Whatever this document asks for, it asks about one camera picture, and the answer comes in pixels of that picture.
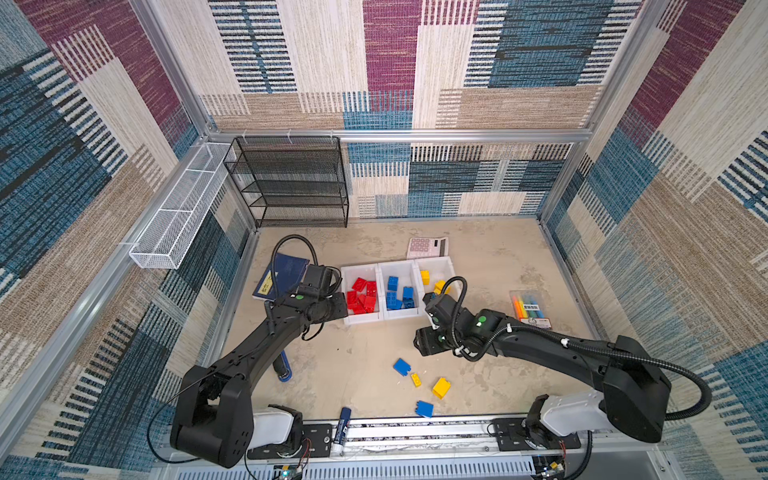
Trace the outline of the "red lego long brick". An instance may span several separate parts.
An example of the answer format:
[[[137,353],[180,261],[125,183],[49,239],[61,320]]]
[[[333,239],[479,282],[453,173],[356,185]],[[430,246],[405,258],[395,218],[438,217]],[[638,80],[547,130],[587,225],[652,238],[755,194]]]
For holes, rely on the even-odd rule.
[[[350,310],[356,309],[359,306],[358,293],[354,290],[347,291],[346,302],[347,302],[348,309]]]

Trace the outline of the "red lego eight-stud brick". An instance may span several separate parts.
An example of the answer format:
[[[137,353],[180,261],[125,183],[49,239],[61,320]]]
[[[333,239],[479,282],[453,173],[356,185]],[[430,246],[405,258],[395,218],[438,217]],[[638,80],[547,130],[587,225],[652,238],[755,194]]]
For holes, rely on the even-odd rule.
[[[368,297],[367,295],[360,294],[358,296],[359,304],[362,306],[366,313],[374,313],[377,308],[377,297]]]

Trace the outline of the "red lego low brick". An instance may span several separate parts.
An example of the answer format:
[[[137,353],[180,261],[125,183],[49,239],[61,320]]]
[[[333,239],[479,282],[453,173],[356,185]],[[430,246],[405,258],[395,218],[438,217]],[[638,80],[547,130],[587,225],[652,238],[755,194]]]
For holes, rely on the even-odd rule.
[[[376,297],[378,294],[377,283],[375,281],[366,282],[366,295],[368,297]]]

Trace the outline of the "yellow lego front brick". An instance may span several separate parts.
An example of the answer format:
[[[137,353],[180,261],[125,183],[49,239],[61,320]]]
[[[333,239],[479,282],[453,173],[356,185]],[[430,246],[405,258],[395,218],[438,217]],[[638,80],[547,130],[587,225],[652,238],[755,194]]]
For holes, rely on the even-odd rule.
[[[450,391],[452,384],[445,378],[440,377],[432,388],[432,393],[438,399],[442,400],[446,394]]]

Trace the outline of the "blue lego eight-stud brick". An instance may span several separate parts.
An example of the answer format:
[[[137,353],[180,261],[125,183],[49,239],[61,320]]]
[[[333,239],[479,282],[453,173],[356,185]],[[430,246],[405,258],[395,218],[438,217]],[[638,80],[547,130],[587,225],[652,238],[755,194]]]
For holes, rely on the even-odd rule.
[[[394,291],[387,291],[385,299],[388,310],[401,310],[403,308],[403,302]]]

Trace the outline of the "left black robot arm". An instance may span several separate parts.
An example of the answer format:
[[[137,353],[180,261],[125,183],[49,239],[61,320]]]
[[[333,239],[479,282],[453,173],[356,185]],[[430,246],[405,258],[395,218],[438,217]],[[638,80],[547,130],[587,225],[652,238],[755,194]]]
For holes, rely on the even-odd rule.
[[[311,340],[311,327],[344,319],[341,272],[317,261],[299,284],[265,304],[265,318],[237,347],[208,367],[184,375],[170,430],[172,448],[225,468],[263,446],[294,452],[302,444],[301,415],[288,407],[252,407],[252,393],[271,368],[285,369],[285,348]]]

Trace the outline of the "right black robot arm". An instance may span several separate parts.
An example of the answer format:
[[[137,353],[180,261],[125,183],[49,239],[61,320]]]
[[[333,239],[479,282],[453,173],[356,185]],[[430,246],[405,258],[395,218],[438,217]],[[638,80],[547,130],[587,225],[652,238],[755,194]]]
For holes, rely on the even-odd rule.
[[[469,362],[512,358],[554,370],[588,386],[569,396],[542,394],[525,419],[529,442],[541,445],[581,431],[617,430],[638,441],[661,441],[666,423],[703,413],[712,390],[698,374],[651,357],[638,341],[573,337],[542,329],[495,310],[473,313],[466,292],[447,288],[422,300],[430,326],[416,331],[423,356],[450,352]]]

